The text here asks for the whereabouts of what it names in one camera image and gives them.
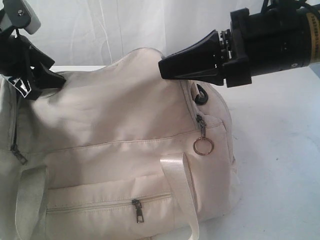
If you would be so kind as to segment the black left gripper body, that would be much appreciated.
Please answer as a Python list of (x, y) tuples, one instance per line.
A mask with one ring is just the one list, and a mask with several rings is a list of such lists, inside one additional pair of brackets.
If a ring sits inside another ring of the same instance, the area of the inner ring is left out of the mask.
[(25, 36), (0, 33), (0, 75), (19, 96), (36, 100), (45, 89), (37, 87), (37, 70), (42, 64), (50, 70), (55, 61), (35, 47)]

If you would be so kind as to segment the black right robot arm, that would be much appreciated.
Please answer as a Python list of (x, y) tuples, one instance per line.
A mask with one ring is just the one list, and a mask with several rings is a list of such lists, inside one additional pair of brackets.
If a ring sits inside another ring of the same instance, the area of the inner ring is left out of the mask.
[(195, 80), (229, 88), (252, 77), (307, 67), (320, 60), (320, 7), (305, 0), (265, 0), (258, 13), (230, 14), (230, 27), (213, 30), (159, 61), (166, 80)]

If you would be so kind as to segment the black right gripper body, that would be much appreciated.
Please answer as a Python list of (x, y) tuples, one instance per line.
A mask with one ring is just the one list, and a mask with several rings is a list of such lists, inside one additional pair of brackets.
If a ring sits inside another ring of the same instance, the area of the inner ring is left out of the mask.
[(308, 66), (312, 58), (308, 14), (306, 8), (231, 12), (231, 58), (222, 65), (226, 86), (249, 85), (254, 76)]

